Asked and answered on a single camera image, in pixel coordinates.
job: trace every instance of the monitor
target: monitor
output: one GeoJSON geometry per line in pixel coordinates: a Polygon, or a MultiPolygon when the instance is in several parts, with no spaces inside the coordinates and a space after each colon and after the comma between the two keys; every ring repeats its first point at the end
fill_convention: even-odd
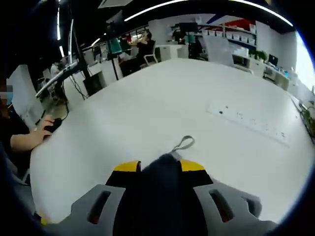
{"type": "Polygon", "coordinates": [[[274,66],[278,65],[278,58],[269,54],[269,59],[268,62],[270,62],[271,64],[273,64],[274,66]]]}
{"type": "MultiPolygon", "coordinates": [[[[120,43],[119,43],[117,38],[113,38],[113,39],[109,40],[109,42],[110,42],[110,49],[111,49],[112,54],[117,54],[117,53],[122,52],[122,48],[121,48],[120,43]]],[[[108,43],[106,43],[106,48],[107,48],[108,53],[109,53],[108,43]]]]}
{"type": "Polygon", "coordinates": [[[194,35],[186,35],[185,36],[185,42],[186,43],[195,43],[196,39],[194,35]]]}
{"type": "Polygon", "coordinates": [[[198,24],[196,22],[191,23],[179,23],[181,32],[198,32],[198,24]]]}

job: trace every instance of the white table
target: white table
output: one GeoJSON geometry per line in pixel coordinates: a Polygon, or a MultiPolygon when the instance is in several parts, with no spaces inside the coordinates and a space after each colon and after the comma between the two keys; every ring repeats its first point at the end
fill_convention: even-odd
{"type": "Polygon", "coordinates": [[[280,74],[281,76],[284,76],[284,77],[285,77],[285,75],[284,75],[282,72],[276,70],[275,68],[273,68],[273,67],[270,66],[270,65],[265,64],[264,62],[261,62],[261,61],[259,61],[259,60],[256,60],[256,59],[254,59],[254,58],[250,58],[250,57],[247,57],[247,56],[238,55],[238,54],[233,54],[233,56],[234,56],[234,57],[243,58],[243,59],[247,60],[248,63],[247,63],[247,65],[246,65],[246,68],[249,68],[249,69],[250,69],[251,63],[260,63],[260,64],[263,64],[266,68],[271,69],[274,73],[280,74]]]}
{"type": "Polygon", "coordinates": [[[215,179],[261,198],[260,219],[280,222],[299,197],[314,146],[288,94],[241,70],[176,59],[140,70],[104,88],[69,113],[31,155],[37,212],[52,222],[113,168],[141,160],[142,168],[184,135],[179,151],[215,179]],[[288,145],[206,112],[209,102],[237,106],[285,130],[288,145]]]}
{"type": "Polygon", "coordinates": [[[188,45],[181,44],[156,45],[155,48],[160,50],[161,61],[179,58],[178,49],[186,48],[188,52],[188,45]]]}
{"type": "MultiPolygon", "coordinates": [[[[114,64],[115,64],[115,69],[117,72],[118,79],[121,79],[123,77],[123,74],[119,67],[118,59],[114,59],[114,64]]],[[[90,76],[100,73],[99,80],[103,88],[117,81],[111,60],[106,60],[106,61],[103,61],[102,63],[97,63],[93,66],[89,66],[88,69],[89,69],[90,76]]],[[[85,96],[87,96],[88,92],[83,82],[85,80],[83,73],[79,72],[79,73],[73,74],[73,78],[79,85],[81,92],[85,96]]],[[[64,91],[69,101],[70,110],[74,109],[76,106],[79,106],[83,102],[82,95],[76,90],[70,78],[67,78],[64,80],[64,91]]]]}

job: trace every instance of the hand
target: hand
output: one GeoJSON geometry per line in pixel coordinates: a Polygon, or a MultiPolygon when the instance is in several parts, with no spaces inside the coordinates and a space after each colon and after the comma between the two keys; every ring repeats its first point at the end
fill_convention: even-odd
{"type": "Polygon", "coordinates": [[[40,125],[40,130],[44,130],[45,126],[52,126],[54,123],[54,119],[51,115],[46,115],[40,125]]]}
{"type": "Polygon", "coordinates": [[[47,130],[36,130],[28,134],[28,139],[31,143],[31,148],[35,148],[44,141],[45,136],[51,136],[52,133],[47,130]]]}

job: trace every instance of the hair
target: hair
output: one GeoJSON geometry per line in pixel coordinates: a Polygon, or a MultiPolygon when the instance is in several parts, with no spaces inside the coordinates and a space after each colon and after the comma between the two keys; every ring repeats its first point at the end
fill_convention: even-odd
{"type": "Polygon", "coordinates": [[[147,37],[151,40],[152,39],[152,34],[151,34],[150,31],[147,31],[147,32],[148,32],[147,37]]]}

